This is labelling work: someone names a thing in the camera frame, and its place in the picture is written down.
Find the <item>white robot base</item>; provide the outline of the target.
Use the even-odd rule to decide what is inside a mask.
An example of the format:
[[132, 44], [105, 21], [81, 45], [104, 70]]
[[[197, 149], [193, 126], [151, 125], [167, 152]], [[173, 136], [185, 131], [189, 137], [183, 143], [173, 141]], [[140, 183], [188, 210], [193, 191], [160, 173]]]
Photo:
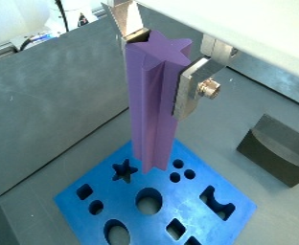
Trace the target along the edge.
[[101, 0], [48, 0], [45, 25], [65, 33], [105, 17]]

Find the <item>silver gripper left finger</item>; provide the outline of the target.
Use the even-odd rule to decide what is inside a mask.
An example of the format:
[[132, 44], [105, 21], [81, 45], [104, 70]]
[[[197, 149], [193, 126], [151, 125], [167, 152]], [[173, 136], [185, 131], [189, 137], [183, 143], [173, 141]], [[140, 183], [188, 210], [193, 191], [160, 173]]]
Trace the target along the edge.
[[102, 7], [121, 43], [145, 42], [151, 31], [143, 26], [137, 2], [104, 0]]

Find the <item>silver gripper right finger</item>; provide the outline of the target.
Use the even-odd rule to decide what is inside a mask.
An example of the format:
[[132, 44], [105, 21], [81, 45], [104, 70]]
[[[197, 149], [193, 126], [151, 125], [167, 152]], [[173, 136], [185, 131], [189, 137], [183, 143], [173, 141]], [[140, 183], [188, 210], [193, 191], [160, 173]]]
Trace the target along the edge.
[[213, 80], [228, 64], [238, 50], [213, 36], [205, 34], [200, 43], [201, 57], [183, 70], [179, 76], [172, 116], [184, 120], [195, 111], [197, 101], [212, 99], [220, 92], [220, 84]]

